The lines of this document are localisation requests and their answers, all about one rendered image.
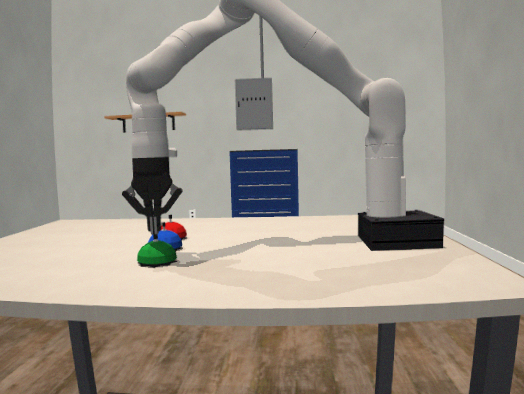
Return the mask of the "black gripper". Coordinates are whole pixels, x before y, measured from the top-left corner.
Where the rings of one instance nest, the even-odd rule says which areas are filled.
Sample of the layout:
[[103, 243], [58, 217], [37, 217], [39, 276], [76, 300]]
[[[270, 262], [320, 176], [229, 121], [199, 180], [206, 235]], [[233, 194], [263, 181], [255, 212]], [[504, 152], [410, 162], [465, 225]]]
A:
[[[182, 189], [175, 186], [170, 177], [169, 157], [132, 158], [132, 163], [133, 179], [131, 186], [122, 192], [122, 196], [138, 214], [147, 217], [148, 231], [151, 232], [151, 235], [157, 235], [162, 228], [161, 215], [170, 210], [182, 193]], [[161, 208], [162, 198], [169, 189], [171, 189], [171, 198]], [[145, 208], [134, 197], [134, 190], [143, 199]]]

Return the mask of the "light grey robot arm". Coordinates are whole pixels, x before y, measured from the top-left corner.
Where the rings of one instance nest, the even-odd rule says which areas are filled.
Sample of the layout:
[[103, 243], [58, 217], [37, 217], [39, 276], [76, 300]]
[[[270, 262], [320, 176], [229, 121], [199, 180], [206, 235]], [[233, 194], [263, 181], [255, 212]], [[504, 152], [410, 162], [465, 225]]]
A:
[[362, 74], [330, 37], [280, 0], [219, 0], [209, 16], [181, 26], [161, 46], [130, 65], [126, 88], [132, 110], [132, 158], [177, 157], [177, 149], [168, 146], [166, 111], [158, 102], [157, 90], [211, 43], [250, 21], [253, 11], [269, 23], [293, 59], [369, 117], [367, 216], [406, 216], [402, 145], [406, 107], [401, 85], [391, 78], [374, 82]]

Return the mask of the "blue bell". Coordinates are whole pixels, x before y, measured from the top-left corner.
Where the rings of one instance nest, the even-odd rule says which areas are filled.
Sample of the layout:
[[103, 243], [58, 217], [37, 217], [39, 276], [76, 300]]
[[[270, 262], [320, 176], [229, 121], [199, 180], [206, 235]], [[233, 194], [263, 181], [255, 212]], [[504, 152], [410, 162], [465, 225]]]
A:
[[[183, 249], [181, 247], [183, 245], [182, 244], [182, 240], [179, 237], [179, 235], [174, 233], [173, 231], [169, 231], [169, 230], [165, 229], [165, 226], [166, 226], [166, 223], [162, 222], [163, 229], [161, 231], [159, 231], [159, 233], [158, 233], [158, 240], [167, 242], [168, 244], [170, 244], [175, 249], [175, 251], [177, 251], [179, 249]], [[153, 241], [153, 240], [154, 239], [153, 239], [153, 235], [152, 235], [148, 242]]]

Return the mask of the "red dome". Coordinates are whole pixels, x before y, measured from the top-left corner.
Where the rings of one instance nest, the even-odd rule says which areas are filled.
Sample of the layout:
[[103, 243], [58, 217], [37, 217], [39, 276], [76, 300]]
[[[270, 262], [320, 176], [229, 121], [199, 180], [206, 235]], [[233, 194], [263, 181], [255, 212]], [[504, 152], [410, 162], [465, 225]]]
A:
[[187, 236], [186, 229], [183, 227], [183, 225], [177, 222], [173, 222], [172, 215], [169, 215], [169, 221], [166, 223], [165, 229], [169, 231], [173, 231], [174, 233], [178, 234], [181, 240], [186, 239], [186, 236]]

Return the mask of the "green dome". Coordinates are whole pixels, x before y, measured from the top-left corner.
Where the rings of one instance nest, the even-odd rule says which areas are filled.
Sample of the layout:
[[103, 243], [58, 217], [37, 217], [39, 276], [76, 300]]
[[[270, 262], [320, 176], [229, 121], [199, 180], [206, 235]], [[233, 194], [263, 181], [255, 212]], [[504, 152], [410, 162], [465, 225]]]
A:
[[153, 239], [153, 241], [142, 246], [138, 252], [137, 261], [140, 266], [156, 268], [170, 266], [171, 263], [176, 262], [175, 249], [170, 244], [157, 240], [158, 234], [153, 235]]

